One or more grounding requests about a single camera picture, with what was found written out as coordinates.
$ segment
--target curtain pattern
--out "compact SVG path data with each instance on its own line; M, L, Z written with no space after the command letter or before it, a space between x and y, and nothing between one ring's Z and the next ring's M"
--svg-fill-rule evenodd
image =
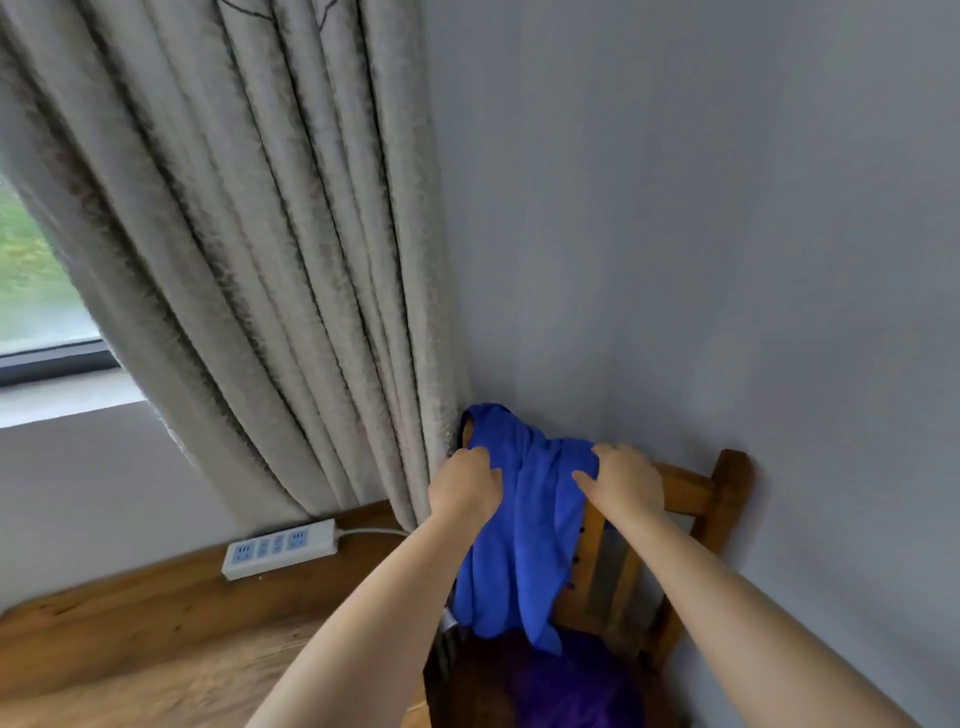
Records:
M0 0L0 168L251 528L388 497L462 395L416 0Z

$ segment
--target window frame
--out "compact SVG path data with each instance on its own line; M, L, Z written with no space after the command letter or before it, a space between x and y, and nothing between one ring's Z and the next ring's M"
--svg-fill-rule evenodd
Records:
M103 339L0 355L0 388L116 369L120 362Z

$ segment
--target gray wall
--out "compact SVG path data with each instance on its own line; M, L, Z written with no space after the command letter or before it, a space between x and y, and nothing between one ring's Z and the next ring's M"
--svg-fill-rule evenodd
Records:
M150 406L0 428L0 612L244 536Z
M479 399L702 471L746 449L729 558L955 724L960 6L423 8ZM689 645L671 667L740 724Z

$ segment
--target window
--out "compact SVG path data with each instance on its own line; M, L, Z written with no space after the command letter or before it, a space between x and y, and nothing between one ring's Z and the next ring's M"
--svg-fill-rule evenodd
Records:
M116 366L11 185L0 177L0 386Z

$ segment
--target blue towel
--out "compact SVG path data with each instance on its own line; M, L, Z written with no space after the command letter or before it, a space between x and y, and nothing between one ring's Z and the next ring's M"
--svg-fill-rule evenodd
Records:
M503 471L503 503L483 527L457 576L453 616L483 638L523 627L530 643L559 655L547 620L570 575L585 496L573 471L596 477L593 443L547 440L500 404L474 404L470 447L490 452Z

